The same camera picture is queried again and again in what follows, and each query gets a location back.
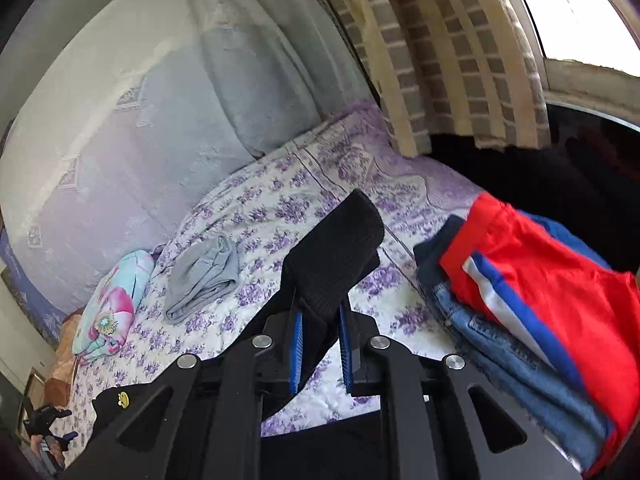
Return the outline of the grey folded garment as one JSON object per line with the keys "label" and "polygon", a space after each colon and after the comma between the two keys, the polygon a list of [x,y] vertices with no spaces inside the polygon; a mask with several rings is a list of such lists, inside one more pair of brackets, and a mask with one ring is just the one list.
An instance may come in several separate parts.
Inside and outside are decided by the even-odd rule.
{"label": "grey folded garment", "polygon": [[177,325],[239,284],[239,258],[228,236],[216,234],[189,247],[171,269],[164,317]]}

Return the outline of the brown satin pillow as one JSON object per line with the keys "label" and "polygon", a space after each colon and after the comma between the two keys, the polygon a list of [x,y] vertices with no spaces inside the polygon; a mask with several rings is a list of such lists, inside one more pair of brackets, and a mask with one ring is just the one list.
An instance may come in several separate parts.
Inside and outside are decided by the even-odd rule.
{"label": "brown satin pillow", "polygon": [[60,341],[55,350],[55,359],[51,371],[44,383],[45,404],[52,404],[56,408],[66,408],[70,402],[70,390],[72,390],[73,380],[76,370],[76,356],[72,347],[78,324],[84,310],[79,309],[64,318]]}

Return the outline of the blue denim jeans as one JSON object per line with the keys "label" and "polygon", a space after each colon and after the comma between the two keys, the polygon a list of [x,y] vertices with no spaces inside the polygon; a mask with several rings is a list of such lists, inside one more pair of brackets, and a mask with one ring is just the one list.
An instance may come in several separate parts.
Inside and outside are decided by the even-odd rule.
{"label": "blue denim jeans", "polygon": [[448,283],[425,282],[421,289],[457,352],[525,408],[582,472],[594,466],[604,452],[610,425],[586,395],[506,330],[454,300]]}

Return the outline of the teal pink floral folded quilt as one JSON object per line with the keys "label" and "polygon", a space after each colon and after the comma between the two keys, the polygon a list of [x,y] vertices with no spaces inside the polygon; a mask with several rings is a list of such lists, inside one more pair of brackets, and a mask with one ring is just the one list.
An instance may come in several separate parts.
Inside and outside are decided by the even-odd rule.
{"label": "teal pink floral folded quilt", "polygon": [[124,346],[153,269],[152,256],[136,250],[122,257],[99,281],[72,344],[80,364],[114,356]]}

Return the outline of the red shorts with stripes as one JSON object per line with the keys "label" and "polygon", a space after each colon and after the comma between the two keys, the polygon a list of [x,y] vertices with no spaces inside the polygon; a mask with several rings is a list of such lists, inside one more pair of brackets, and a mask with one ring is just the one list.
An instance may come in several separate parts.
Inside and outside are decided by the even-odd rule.
{"label": "red shorts with stripes", "polygon": [[542,359],[605,414],[591,472],[612,463],[639,420],[639,287],[487,193],[439,260],[452,292]]}

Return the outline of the purple floral bedspread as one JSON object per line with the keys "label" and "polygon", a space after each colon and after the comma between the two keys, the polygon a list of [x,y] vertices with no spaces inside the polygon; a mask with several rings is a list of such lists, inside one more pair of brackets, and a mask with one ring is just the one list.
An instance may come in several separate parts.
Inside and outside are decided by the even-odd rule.
{"label": "purple floral bedspread", "polygon": [[[450,353],[450,338],[420,294],[413,247],[448,217],[465,216],[480,190],[436,160],[399,156],[380,112],[361,104],[228,177],[183,219],[157,261],[122,350],[76,373],[70,416],[53,427],[75,434],[68,457],[77,457],[90,438],[92,401],[100,392],[150,382],[180,354],[209,359],[227,348],[278,290],[288,252],[353,190],[378,208],[385,235],[380,265],[350,291],[352,307],[421,356]],[[176,259],[217,233],[236,246],[238,286],[182,323],[168,324],[164,303]]]}

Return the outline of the navy folded garment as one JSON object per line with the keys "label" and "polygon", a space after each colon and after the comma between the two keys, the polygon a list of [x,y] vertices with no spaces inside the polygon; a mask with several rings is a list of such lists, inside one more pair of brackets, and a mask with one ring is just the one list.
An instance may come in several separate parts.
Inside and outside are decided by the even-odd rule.
{"label": "navy folded garment", "polygon": [[436,286],[448,282],[448,276],[439,260],[461,230],[464,222],[463,218],[452,214],[434,236],[413,247],[416,278],[426,294]]}

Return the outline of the black pants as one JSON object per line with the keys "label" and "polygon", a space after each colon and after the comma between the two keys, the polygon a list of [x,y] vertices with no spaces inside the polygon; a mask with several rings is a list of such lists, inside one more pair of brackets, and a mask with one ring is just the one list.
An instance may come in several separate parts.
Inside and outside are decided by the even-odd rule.
{"label": "black pants", "polygon": [[285,256],[280,287],[216,358],[185,353],[97,429],[74,479],[255,479],[260,425],[290,393],[290,338],[303,313],[299,389],[337,341],[340,305],[380,264],[383,221],[356,190]]}

